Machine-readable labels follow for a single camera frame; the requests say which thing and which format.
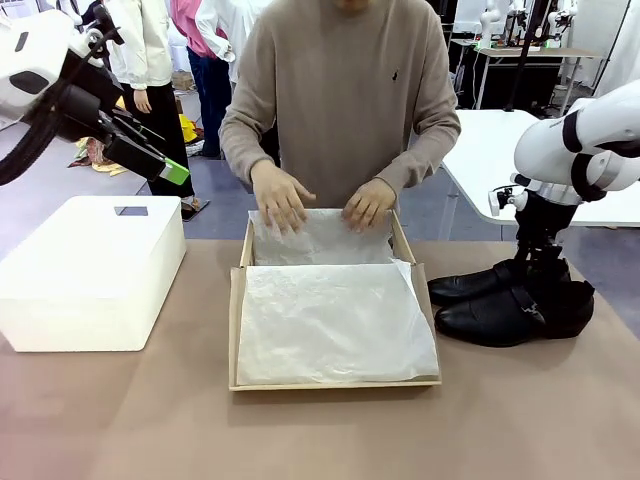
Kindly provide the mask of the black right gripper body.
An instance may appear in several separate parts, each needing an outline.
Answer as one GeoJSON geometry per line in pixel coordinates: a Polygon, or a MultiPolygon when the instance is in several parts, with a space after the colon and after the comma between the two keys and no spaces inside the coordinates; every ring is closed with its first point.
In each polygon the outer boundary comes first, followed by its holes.
{"type": "Polygon", "coordinates": [[[518,248],[542,248],[569,226],[578,206],[554,203],[531,191],[526,194],[524,207],[516,212],[518,248]]]}

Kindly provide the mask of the person's right hand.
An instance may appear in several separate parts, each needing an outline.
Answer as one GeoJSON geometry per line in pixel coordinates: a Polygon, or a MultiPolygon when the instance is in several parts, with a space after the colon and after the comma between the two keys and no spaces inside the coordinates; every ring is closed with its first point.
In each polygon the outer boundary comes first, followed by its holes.
{"type": "Polygon", "coordinates": [[[269,160],[256,162],[250,178],[264,223],[281,233],[298,232],[307,219],[305,204],[316,195],[269,160]]]}

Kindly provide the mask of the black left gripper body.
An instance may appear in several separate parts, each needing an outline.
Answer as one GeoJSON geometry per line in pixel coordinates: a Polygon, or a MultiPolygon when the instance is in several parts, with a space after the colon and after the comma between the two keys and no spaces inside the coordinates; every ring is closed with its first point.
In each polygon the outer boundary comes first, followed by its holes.
{"type": "Polygon", "coordinates": [[[119,83],[101,87],[96,93],[74,84],[55,84],[52,87],[54,135],[70,142],[93,137],[107,146],[125,145],[126,136],[113,120],[113,110],[122,93],[119,83]]]}

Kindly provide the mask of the person's left hand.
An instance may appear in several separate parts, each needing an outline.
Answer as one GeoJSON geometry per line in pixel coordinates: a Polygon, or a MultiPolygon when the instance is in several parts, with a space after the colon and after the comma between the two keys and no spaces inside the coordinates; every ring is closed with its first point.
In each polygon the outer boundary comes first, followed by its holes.
{"type": "Polygon", "coordinates": [[[362,231],[383,221],[396,200],[395,191],[384,180],[374,178],[351,196],[342,217],[352,230],[362,231]]]}

